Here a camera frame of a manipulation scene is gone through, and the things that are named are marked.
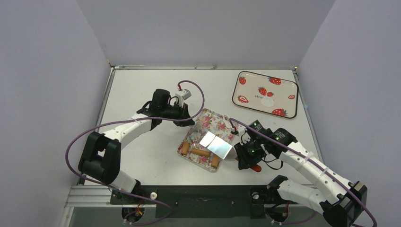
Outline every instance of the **strawberry tray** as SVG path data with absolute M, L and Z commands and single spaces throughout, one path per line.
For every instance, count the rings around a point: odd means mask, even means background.
M 235 105 L 285 118 L 294 118 L 298 84 L 254 72 L 238 74 L 232 101 Z

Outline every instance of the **brown cylinder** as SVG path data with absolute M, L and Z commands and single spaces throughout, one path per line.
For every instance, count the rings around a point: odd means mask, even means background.
M 194 153 L 197 155 L 202 155 L 205 157 L 210 157 L 210 151 L 205 151 L 205 150 L 201 150 L 201 149 L 192 148 L 191 153 Z
M 181 155 L 188 155 L 190 144 L 188 142 L 184 142 L 183 147 L 181 148 Z
M 213 155 L 212 163 L 210 164 L 210 166 L 217 168 L 219 161 L 220 161 L 220 157 L 217 155 Z

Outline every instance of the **white circle on tray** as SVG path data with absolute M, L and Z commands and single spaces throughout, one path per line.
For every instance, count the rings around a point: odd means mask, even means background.
M 265 107 L 272 107 L 274 106 L 274 99 L 272 99 L 271 97 L 263 97 L 262 105 L 264 105 Z

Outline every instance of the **flower pattern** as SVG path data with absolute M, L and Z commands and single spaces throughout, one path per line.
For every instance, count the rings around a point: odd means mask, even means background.
M 192 134 L 191 136 L 192 139 L 190 139 L 189 136 L 189 133 L 191 132 L 190 130 L 185 136 L 181 145 L 178 147 L 178 153 L 181 154 L 181 148 L 183 147 L 184 142 L 190 143 L 192 148 L 205 149 L 202 145 L 200 145 L 199 143 L 194 143 L 192 140 L 200 141 L 201 138 L 203 138 L 203 136 L 205 136 L 208 131 L 222 138 L 227 143 L 230 143 L 231 140 L 234 138 L 234 135 L 231 133 L 231 125 L 226 125 L 223 118 L 225 118 L 226 122 L 228 122 L 227 116 L 223 116 L 209 109 L 203 109 L 202 113 L 198 116 L 196 120 L 202 123 L 201 131 L 200 133 L 197 134 L 199 138 L 194 138 Z M 210 157 L 205 157 L 202 155 L 189 153 L 188 156 L 183 156 L 183 157 L 188 158 L 189 160 L 195 162 L 201 167 L 207 168 L 210 171 L 217 170 L 216 168 L 210 166 L 213 155 L 211 155 Z

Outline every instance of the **strawberry print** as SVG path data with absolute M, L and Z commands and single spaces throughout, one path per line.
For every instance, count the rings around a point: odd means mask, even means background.
M 239 77 L 239 83 L 240 84 L 245 84 L 246 83 L 245 77 Z
M 286 112 L 285 109 L 275 109 L 271 113 L 275 114 L 275 115 L 278 115 L 278 116 L 287 117 L 287 112 Z
M 265 96 L 267 94 L 267 90 L 264 87 L 258 88 L 258 91 L 263 96 Z
M 269 77 L 269 82 L 272 84 L 277 84 L 277 85 L 281 84 L 281 80 L 279 78 Z
M 238 101 L 241 103 L 248 103 L 248 99 L 245 96 L 238 96 Z

